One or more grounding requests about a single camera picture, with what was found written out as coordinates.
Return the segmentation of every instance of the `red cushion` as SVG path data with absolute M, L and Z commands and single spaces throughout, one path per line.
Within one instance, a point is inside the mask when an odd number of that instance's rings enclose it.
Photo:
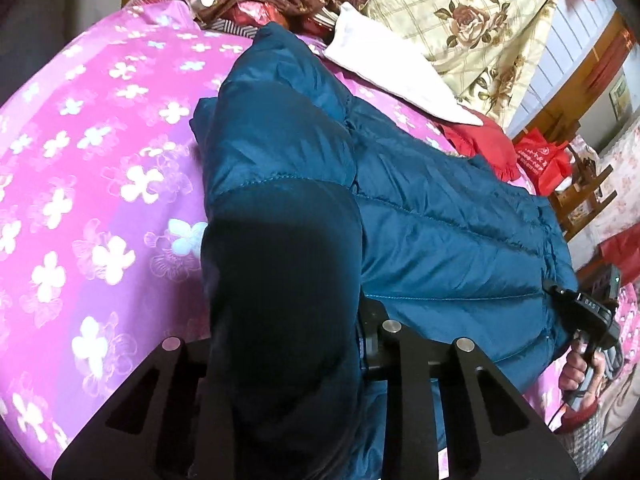
M 494 120 L 475 110 L 469 111 L 480 118 L 482 126 L 449 123 L 433 117 L 431 120 L 440 125 L 444 136 L 460 155 L 484 156 L 501 181 L 511 182 L 520 178 L 518 156 L 511 139 Z
M 620 269 L 621 286 L 640 278 L 640 223 L 600 244 L 603 259 Z

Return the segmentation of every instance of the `handheld controller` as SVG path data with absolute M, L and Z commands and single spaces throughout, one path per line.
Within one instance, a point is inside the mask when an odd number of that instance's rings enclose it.
M 582 358 L 588 363 L 584 381 L 577 390 L 565 392 L 562 397 L 569 407 L 578 411 L 593 380 L 593 355 L 611 348 L 620 338 L 620 326 L 614 318 L 618 303 L 613 298 L 605 298 L 603 304 L 584 292 L 574 292 L 551 281 L 545 281 L 543 288 L 558 301 L 562 309 L 561 315 L 569 319 L 572 326 L 580 329 L 580 339 L 586 343 L 586 350 L 582 354 Z

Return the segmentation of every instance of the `picture frame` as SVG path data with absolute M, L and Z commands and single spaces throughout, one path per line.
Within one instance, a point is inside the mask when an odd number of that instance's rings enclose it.
M 631 92 L 629 86 L 626 83 L 626 76 L 623 73 L 615 85 L 609 92 L 609 98 L 611 105 L 613 106 L 613 113 L 616 116 L 616 121 L 620 122 L 625 120 L 632 112 L 631 105 Z

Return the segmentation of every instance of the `white pillow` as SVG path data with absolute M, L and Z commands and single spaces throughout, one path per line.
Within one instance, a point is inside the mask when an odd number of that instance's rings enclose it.
M 409 41 L 344 3 L 335 37 L 324 51 L 335 64 L 450 123 L 482 126 L 456 101 L 431 63 Z

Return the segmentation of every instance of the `metal screw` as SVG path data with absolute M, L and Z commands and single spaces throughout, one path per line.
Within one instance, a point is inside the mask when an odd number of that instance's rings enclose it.
M 467 337 L 461 337 L 456 341 L 456 346 L 463 352 L 471 352 L 475 347 L 475 343 Z
M 162 350 L 166 350 L 167 352 L 173 352 L 180 348 L 180 339 L 177 337 L 168 337 L 164 341 L 162 341 Z
M 400 329 L 402 328 L 402 324 L 399 321 L 396 321 L 394 319 L 387 319 L 382 324 L 382 328 L 384 328 L 387 332 L 391 332 L 392 334 L 395 334 L 396 332 L 400 332 Z

